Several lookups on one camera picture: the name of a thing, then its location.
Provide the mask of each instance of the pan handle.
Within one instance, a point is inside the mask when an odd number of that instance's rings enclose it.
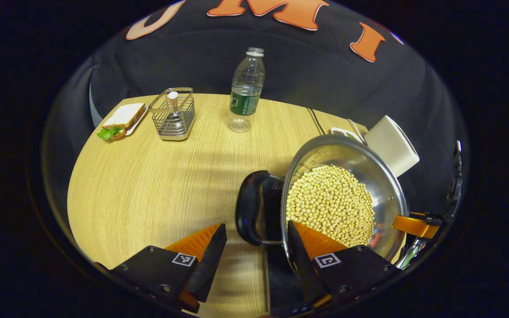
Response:
[[[262,183],[270,177],[266,170],[255,171],[248,175],[241,184],[237,207],[235,208],[235,225],[239,235],[254,246],[262,244],[262,238],[256,231],[256,219],[261,207],[260,189]]]

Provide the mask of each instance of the black background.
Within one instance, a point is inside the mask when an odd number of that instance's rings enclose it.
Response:
[[[30,115],[49,107],[99,45],[164,4],[0,4],[0,316],[162,316],[99,287],[61,254],[34,213],[24,166]],[[416,278],[358,310],[509,314],[509,8],[420,1],[354,1],[349,8],[387,26],[439,71],[464,111],[473,162],[445,250]]]

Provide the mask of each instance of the small plate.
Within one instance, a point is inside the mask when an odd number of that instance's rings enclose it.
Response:
[[[137,125],[140,123],[141,119],[143,119],[143,117],[145,117],[145,115],[147,114],[147,111],[148,111],[148,105],[145,105],[145,111],[143,111],[143,115],[141,115],[141,117],[139,118],[139,120],[137,120],[137,122],[131,126],[131,128],[127,129],[127,133],[125,134],[125,136],[128,136],[128,135],[131,135],[133,133],[133,130],[135,130],[135,127],[137,127]]]

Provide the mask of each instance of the orange letter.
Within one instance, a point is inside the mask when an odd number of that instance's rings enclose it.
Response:
[[[374,52],[380,45],[380,42],[384,42],[384,36],[376,32],[375,29],[367,26],[364,23],[360,23],[362,26],[362,34],[361,38],[354,43],[351,43],[351,50],[356,54],[359,54],[362,58],[369,62],[376,61],[376,56],[374,56]]]
[[[217,8],[208,11],[209,16],[240,15],[245,12],[240,6],[242,0],[222,0]],[[278,8],[286,7],[273,16],[276,20],[301,27],[306,30],[317,30],[315,16],[321,6],[329,6],[322,0],[247,0],[251,11],[255,16],[263,16]]]
[[[157,30],[159,27],[164,26],[164,24],[170,21],[172,16],[176,14],[180,6],[182,6],[182,4],[184,4],[185,1],[186,0],[176,2],[175,4],[172,4],[171,6],[166,8],[166,11],[164,11],[160,19],[157,22],[150,24],[149,26],[144,25],[150,18],[150,16],[147,16],[143,20],[140,20],[139,22],[133,24],[131,29],[129,29],[129,32],[127,32],[127,36],[125,36],[125,38],[127,40],[135,40],[136,38],[140,38],[141,36],[149,34],[150,32]]]

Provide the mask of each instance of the wire basket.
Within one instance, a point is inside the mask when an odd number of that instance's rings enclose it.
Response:
[[[178,107],[172,108],[168,93],[178,93]],[[149,105],[154,126],[163,140],[184,140],[196,120],[194,90],[190,87],[168,88]]]

